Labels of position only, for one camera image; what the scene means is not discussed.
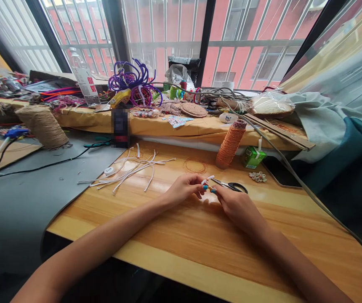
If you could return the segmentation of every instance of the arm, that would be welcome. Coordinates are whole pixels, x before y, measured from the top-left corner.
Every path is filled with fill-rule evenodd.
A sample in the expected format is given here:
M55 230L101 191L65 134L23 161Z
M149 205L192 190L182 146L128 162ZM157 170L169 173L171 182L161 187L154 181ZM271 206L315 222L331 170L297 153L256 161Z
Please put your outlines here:
M198 174L183 175L162 196L90 231L43 263L12 302L60 302L82 276L118 251L136 232L162 212L195 193L204 194Z
M284 269L309 302L352 302L280 231L268 225L247 194L214 188L225 213Z

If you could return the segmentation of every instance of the yellow fabric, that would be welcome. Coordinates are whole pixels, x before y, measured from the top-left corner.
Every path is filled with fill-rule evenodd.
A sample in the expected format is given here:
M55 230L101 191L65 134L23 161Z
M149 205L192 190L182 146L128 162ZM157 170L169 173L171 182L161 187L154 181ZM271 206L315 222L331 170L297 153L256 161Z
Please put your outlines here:
M287 93L295 93L306 87L319 75L332 70L362 50L362 13L352 20L353 26L333 38L319 53L290 79L280 85Z
M14 108L28 105L27 102L0 99L0 102L10 103ZM79 112L92 112L91 109L78 108ZM61 127L70 127L95 133L111 133L111 112L82 114L76 113L73 109L65 109L61 115L56 116ZM169 136L180 139L197 139L208 143L221 144L228 131L218 117L196 118L188 121L184 126L173 128L167 120L158 118L130 117L130 131L135 136ZM281 150L300 150L286 140L264 130L271 142ZM258 145L259 135L255 130L247 130L241 141L241 145ZM264 148L270 148L265 141Z

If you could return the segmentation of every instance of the gray table surface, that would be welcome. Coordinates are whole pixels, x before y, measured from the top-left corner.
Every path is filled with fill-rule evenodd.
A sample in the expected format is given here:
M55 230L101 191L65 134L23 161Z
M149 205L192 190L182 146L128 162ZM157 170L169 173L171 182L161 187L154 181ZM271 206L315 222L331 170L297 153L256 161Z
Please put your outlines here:
M28 170L75 157L84 144L107 134L70 131L72 147L41 149L0 170L0 174ZM33 139L23 143L37 144ZM90 149L81 157L37 170L0 178L0 271L28 274L41 263L40 248L46 228L71 201L87 189L79 180L96 179L124 149Z

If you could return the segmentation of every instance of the smartphone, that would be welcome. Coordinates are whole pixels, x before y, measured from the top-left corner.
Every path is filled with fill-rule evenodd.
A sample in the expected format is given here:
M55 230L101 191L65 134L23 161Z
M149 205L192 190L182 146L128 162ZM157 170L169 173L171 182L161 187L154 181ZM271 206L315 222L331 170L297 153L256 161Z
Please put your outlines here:
M296 178L287 170L287 168L277 158L267 156L262 160L269 174L274 178L276 183L283 187L299 187L302 186Z

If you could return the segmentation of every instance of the twine roll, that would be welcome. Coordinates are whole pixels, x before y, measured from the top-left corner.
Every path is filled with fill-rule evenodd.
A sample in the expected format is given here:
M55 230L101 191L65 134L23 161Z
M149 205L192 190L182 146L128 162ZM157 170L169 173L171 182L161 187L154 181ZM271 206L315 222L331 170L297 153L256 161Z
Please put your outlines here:
M26 106L18 109L16 114L45 148L56 149L69 142L49 108Z
M229 167L234 155L237 152L237 149L239 148L241 139L245 133L246 126L247 122L241 119L236 120L230 126L216 157L215 164L218 168L226 169Z

